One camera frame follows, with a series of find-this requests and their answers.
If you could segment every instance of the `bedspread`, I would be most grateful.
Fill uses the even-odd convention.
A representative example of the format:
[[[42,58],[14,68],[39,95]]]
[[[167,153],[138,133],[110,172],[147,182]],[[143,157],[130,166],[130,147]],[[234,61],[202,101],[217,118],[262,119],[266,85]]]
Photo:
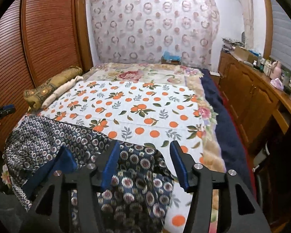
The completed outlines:
[[[165,232],[183,232],[192,195],[177,182],[169,143],[211,170],[225,172],[215,136],[216,113],[205,100],[200,70],[161,64],[107,63],[49,108],[33,113],[91,127],[110,138],[158,149],[174,175]],[[213,191],[211,228],[216,229],[218,192]]]

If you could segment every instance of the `gray blind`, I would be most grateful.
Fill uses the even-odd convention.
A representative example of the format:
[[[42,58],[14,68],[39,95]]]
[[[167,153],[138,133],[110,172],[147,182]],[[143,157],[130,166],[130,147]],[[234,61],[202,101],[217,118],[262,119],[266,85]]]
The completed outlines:
[[[291,70],[291,20],[276,0],[271,0],[273,10],[273,42],[271,58],[279,60]]]

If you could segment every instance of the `blue gripper pad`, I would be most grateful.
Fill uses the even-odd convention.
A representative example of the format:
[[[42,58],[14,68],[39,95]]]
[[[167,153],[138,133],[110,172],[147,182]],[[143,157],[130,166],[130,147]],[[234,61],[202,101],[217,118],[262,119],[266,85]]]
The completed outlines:
[[[170,143],[169,151],[179,184],[185,192],[189,192],[189,178],[192,174],[192,166],[195,164],[195,161],[190,154],[182,151],[177,141]]]
[[[103,168],[101,172],[102,181],[101,181],[100,187],[102,191],[105,191],[106,189],[109,188],[111,179],[113,175],[116,173],[115,172],[116,164],[120,158],[120,143],[117,140],[113,140],[110,143],[108,151],[103,153],[102,155],[109,156],[105,164],[105,167]]]

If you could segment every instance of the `black patterned fabric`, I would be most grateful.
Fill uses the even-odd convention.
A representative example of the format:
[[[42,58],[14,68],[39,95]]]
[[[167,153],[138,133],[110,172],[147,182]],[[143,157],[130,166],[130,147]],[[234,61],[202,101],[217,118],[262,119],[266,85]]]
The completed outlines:
[[[42,116],[28,116],[5,144],[5,160],[12,189],[28,211],[30,201],[22,185],[62,145],[68,146],[78,168],[95,162],[112,139],[103,133]],[[97,193],[107,232],[160,232],[173,190],[162,154],[155,149],[120,141],[118,171],[105,192]],[[71,195],[74,231],[79,232],[77,191]]]

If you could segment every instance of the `dark blue sheet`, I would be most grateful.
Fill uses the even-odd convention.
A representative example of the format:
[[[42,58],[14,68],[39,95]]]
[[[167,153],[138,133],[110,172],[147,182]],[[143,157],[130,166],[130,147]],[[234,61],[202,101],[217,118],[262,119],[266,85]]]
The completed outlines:
[[[205,91],[205,98],[213,107],[214,112],[218,113],[215,133],[226,169],[234,169],[252,192],[244,147],[238,137],[233,121],[223,105],[220,93],[210,77],[209,71],[202,69],[202,73],[204,77],[201,78],[201,82]]]

